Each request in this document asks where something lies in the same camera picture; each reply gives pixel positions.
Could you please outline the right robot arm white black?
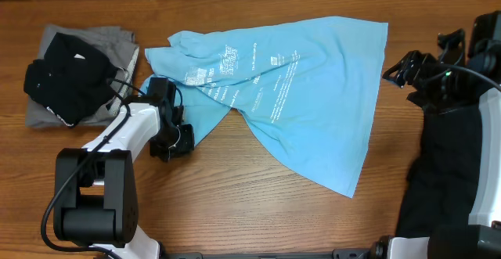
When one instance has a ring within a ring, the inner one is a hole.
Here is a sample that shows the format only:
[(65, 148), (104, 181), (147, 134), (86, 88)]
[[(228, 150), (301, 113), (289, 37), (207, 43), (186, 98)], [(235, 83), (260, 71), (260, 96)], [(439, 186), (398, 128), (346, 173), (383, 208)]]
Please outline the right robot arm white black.
[(414, 50), (384, 72), (413, 87), (424, 124), (395, 234), (364, 258), (500, 256), (500, 14), (437, 43), (439, 56)]

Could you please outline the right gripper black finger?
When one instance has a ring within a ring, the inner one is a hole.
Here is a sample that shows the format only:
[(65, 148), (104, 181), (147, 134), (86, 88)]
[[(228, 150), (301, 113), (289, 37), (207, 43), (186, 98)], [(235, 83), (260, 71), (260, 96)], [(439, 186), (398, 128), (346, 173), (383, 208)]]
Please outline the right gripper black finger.
[(403, 88), (405, 85), (411, 85), (414, 76), (415, 72), (409, 70), (387, 70), (385, 72), (385, 79), (400, 88)]
[(421, 52), (417, 50), (408, 52), (393, 67), (383, 73), (383, 79), (410, 80), (414, 78), (418, 71), (420, 60)]

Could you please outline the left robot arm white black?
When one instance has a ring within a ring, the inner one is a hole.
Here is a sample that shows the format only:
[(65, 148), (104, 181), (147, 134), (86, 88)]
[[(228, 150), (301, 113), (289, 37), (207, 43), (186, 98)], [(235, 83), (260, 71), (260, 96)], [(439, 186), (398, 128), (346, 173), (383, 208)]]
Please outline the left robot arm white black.
[(99, 252), (106, 258), (166, 258), (161, 242), (139, 227), (133, 163), (145, 146), (164, 162), (194, 149), (193, 126), (184, 124), (182, 94), (165, 77), (122, 99), (120, 113), (95, 140), (62, 149), (55, 193), (41, 221), (53, 250)]

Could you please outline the light blue printed t-shirt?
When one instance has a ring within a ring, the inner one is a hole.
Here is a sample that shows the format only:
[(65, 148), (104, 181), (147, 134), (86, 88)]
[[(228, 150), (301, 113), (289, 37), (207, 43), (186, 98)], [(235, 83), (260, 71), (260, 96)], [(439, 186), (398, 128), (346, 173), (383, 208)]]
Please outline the light blue printed t-shirt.
[(340, 16), (201, 34), (147, 48), (202, 141), (230, 110), (281, 164), (353, 197), (369, 148), (388, 25)]

